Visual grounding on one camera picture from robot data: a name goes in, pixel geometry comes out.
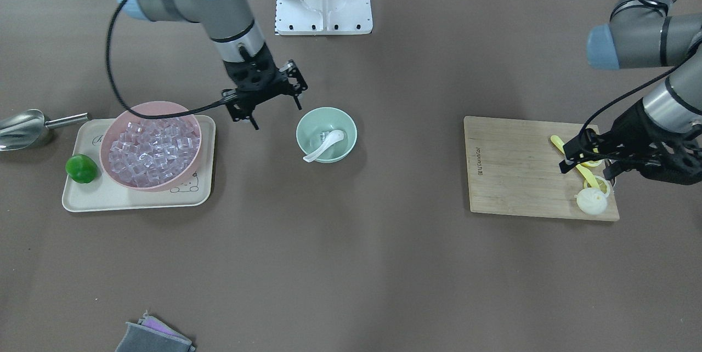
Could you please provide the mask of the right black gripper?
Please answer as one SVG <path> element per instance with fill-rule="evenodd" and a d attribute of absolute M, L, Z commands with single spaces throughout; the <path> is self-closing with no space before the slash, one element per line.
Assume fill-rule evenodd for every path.
<path fill-rule="evenodd" d="M 291 59 L 278 68 L 266 45 L 255 55 L 250 54 L 244 46 L 238 46 L 236 50 L 243 61 L 224 62 L 235 89 L 222 91 L 224 105 L 234 122 L 249 121 L 255 130 L 260 130 L 253 117 L 256 106 L 279 95 L 289 95 L 297 109 L 303 109 L 301 94 L 308 90 L 308 84 L 294 60 Z"/>

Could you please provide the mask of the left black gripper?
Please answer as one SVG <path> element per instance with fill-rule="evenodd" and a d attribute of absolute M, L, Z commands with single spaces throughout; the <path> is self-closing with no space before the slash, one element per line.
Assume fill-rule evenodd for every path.
<path fill-rule="evenodd" d="M 606 159 L 611 163 L 604 170 L 607 180 L 637 171 L 649 180 L 694 185 L 701 180 L 699 139 L 699 122 L 682 134 L 670 132 L 652 122 L 639 101 L 618 117 L 608 132 L 585 129 L 565 142 L 559 170 L 567 174 L 577 165 Z"/>

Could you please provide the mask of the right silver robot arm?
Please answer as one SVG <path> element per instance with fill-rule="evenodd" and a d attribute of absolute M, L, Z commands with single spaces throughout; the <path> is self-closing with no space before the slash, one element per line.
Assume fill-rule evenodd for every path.
<path fill-rule="evenodd" d="M 105 39 L 105 71 L 112 93 L 125 112 L 144 120 L 186 117 L 224 106 L 233 122 L 258 124 L 253 113 L 261 103 L 288 95 L 301 109 L 300 97 L 308 90 L 298 65 L 289 60 L 278 67 L 266 44 L 247 0 L 117 0 Z M 151 22 L 192 22 L 200 24 L 217 49 L 228 77 L 235 85 L 222 90 L 213 103 L 192 110 L 168 114 L 138 112 L 123 99 L 112 71 L 112 38 L 121 13 Z"/>

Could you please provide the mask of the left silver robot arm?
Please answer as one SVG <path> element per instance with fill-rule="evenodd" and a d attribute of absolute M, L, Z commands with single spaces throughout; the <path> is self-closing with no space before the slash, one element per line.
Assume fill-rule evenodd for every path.
<path fill-rule="evenodd" d="M 608 160 L 607 180 L 631 170 L 650 180 L 693 185 L 701 179 L 700 13 L 672 16 L 676 0 L 619 0 L 609 22 L 587 38 L 587 61 L 601 70 L 666 67 L 654 89 L 608 132 L 585 122 L 564 144 L 562 174 Z"/>

